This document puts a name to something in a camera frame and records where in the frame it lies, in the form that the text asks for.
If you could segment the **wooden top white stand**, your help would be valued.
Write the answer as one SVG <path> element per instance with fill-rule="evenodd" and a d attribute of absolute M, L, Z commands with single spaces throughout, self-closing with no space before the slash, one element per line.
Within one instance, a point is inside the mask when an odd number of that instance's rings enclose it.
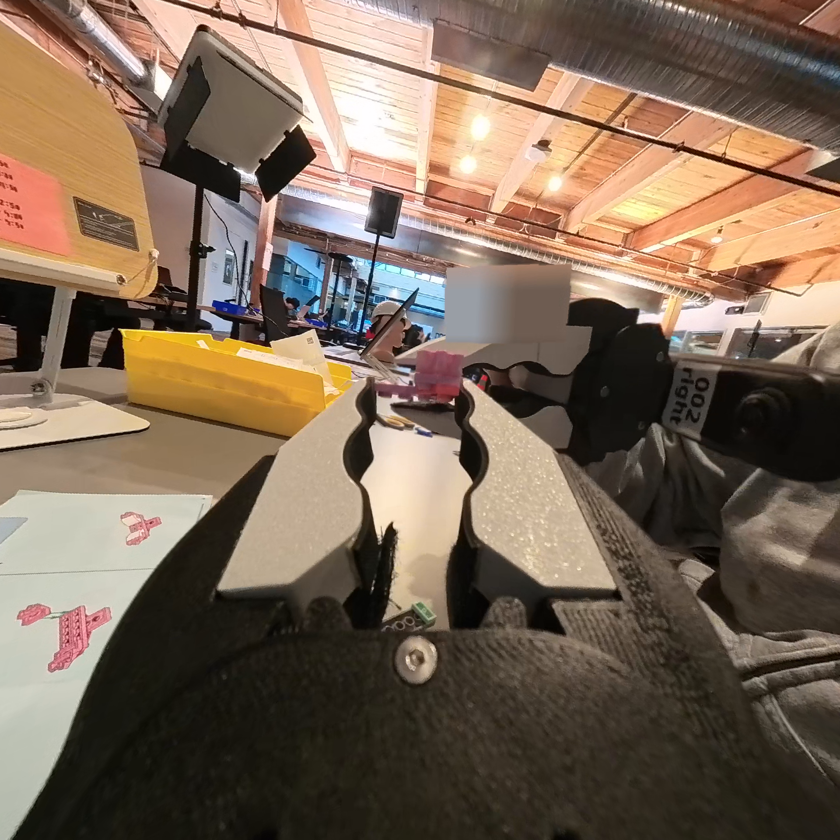
<path fill-rule="evenodd" d="M 148 421 L 57 391 L 78 292 L 133 301 L 156 286 L 159 257 L 137 150 L 124 121 L 88 82 L 5 25 L 1 41 L 1 152 L 61 184 L 71 247 L 61 256 L 2 240 L 2 278 L 55 294 L 36 378 L 27 393 L 2 394 L 1 450 L 137 434 Z M 73 196 L 133 218 L 140 251 L 82 236 Z"/>

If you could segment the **person's grey hoodie torso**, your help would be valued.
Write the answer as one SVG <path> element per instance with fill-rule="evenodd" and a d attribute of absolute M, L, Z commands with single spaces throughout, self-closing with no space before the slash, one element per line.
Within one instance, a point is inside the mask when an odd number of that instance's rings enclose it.
<path fill-rule="evenodd" d="M 719 561 L 679 567 L 741 680 L 774 757 L 838 819 L 839 489 L 753 469 L 696 443 L 714 477 Z"/>

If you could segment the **person's right forearm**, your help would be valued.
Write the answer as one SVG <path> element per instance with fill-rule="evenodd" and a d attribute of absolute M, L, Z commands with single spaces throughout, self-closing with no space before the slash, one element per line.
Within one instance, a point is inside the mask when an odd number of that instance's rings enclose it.
<path fill-rule="evenodd" d="M 659 545 L 715 554 L 743 630 L 838 635 L 837 479 L 785 479 L 657 425 L 585 472 Z"/>

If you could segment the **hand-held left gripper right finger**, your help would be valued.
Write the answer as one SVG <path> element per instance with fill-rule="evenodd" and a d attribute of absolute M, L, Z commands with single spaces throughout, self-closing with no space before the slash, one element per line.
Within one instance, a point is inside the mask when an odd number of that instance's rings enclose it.
<path fill-rule="evenodd" d="M 472 381 L 458 395 L 459 462 L 470 479 L 461 530 L 469 585 L 511 596 L 608 601 L 618 587 L 557 453 Z"/>

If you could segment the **open pale blue instruction booklet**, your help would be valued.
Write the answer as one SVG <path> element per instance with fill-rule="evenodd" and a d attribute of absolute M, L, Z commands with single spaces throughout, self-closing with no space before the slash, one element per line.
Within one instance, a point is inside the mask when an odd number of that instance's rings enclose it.
<path fill-rule="evenodd" d="M 131 601 L 213 502 L 21 490 L 2 504 L 2 838 L 48 779 Z"/>

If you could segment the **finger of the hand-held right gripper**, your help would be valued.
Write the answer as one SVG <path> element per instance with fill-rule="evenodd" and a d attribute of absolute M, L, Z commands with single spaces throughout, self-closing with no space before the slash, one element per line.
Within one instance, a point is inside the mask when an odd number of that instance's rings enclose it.
<path fill-rule="evenodd" d="M 541 366 L 488 369 L 487 393 L 556 452 L 565 452 L 573 426 L 567 410 L 574 375 L 552 374 Z"/>
<path fill-rule="evenodd" d="M 592 327 L 563 327 L 558 339 L 542 342 L 474 343 L 443 337 L 397 355 L 396 363 L 415 367 L 422 351 L 444 351 L 462 356 L 465 368 L 480 365 L 504 371 L 533 363 L 549 375 L 571 375 L 589 353 L 591 341 Z"/>

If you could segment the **pink sticky note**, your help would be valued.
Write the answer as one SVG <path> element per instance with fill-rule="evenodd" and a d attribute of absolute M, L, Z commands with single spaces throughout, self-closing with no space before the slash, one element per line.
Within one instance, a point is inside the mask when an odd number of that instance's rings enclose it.
<path fill-rule="evenodd" d="M 71 253 L 58 180 L 1 155 L 1 239 L 58 256 Z"/>

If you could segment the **shallow yellow plastic bin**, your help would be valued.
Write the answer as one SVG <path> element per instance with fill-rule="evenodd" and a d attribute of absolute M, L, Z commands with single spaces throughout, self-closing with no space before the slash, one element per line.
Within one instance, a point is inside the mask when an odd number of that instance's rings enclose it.
<path fill-rule="evenodd" d="M 130 403 L 290 438 L 352 382 L 346 364 L 317 366 L 210 335 L 124 329 Z"/>

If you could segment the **mannequin head with white helmet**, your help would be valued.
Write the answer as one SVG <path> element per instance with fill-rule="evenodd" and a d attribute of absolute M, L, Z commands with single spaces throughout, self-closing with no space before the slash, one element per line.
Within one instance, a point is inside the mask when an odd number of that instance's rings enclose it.
<path fill-rule="evenodd" d="M 402 351 L 406 331 L 411 326 L 406 304 L 383 301 L 372 313 L 372 339 L 365 348 L 370 359 L 391 363 Z"/>

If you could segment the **white printed paper sheet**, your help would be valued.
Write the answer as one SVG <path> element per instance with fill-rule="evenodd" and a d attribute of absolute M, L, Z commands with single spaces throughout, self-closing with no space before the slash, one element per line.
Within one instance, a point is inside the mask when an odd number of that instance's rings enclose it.
<path fill-rule="evenodd" d="M 318 373 L 325 385 L 333 386 L 333 376 L 315 329 L 269 342 L 275 356 L 298 361 L 302 369 Z"/>

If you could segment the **pink brick assembly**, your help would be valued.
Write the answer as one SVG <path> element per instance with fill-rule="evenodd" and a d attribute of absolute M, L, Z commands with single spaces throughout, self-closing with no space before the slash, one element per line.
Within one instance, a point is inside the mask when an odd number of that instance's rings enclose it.
<path fill-rule="evenodd" d="M 444 350 L 421 350 L 416 357 L 413 379 L 409 384 L 377 381 L 378 396 L 403 401 L 450 403 L 460 391 L 465 356 Z"/>

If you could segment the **black label plate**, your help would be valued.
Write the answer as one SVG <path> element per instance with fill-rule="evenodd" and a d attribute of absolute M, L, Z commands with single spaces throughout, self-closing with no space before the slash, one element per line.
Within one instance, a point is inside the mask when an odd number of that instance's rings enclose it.
<path fill-rule="evenodd" d="M 133 218 L 78 196 L 73 196 L 72 202 L 82 236 L 122 249 L 140 251 Z"/>

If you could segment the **black panel on stand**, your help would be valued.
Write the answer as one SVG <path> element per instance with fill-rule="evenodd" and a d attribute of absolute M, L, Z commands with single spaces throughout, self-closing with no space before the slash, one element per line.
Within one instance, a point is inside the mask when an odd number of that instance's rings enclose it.
<path fill-rule="evenodd" d="M 370 259 L 369 274 L 364 293 L 364 303 L 360 315 L 359 335 L 364 336 L 365 321 L 368 315 L 371 301 L 375 263 L 378 257 L 380 243 L 383 238 L 394 239 L 401 220 L 403 208 L 403 194 L 387 190 L 382 187 L 371 189 L 371 198 L 368 205 L 367 215 L 364 224 L 364 231 L 374 236 L 374 246 Z"/>

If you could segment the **studio light on black stand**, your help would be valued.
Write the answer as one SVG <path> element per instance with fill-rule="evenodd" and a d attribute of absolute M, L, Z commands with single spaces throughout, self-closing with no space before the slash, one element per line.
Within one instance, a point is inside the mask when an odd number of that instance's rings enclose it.
<path fill-rule="evenodd" d="M 209 254 L 205 193 L 237 203 L 248 173 L 265 200 L 276 198 L 317 156 L 303 116 L 293 90 L 210 27 L 196 28 L 158 115 L 161 169 L 195 187 L 185 331 L 196 330 L 199 268 Z"/>

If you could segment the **winged grey mint brick assembly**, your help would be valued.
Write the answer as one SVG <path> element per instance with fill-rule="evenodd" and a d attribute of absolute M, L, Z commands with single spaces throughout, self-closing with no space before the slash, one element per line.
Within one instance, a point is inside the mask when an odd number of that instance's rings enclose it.
<path fill-rule="evenodd" d="M 423 602 L 415 602 L 410 607 L 384 620 L 381 630 L 396 634 L 421 634 L 433 628 L 437 616 Z"/>

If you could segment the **large ribbed ventilation duct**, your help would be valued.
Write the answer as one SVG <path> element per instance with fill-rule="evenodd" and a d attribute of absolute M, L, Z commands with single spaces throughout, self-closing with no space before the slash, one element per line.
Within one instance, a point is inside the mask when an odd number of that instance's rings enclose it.
<path fill-rule="evenodd" d="M 838 153 L 838 38 L 730 2 L 441 2 L 436 23 Z"/>

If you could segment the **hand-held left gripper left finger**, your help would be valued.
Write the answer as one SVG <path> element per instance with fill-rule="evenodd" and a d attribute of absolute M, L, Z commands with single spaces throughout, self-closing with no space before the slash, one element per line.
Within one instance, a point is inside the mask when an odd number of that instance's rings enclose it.
<path fill-rule="evenodd" d="M 369 593 L 377 567 L 371 503 L 372 379 L 360 380 L 277 451 L 217 591 L 282 600 L 292 611 Z"/>

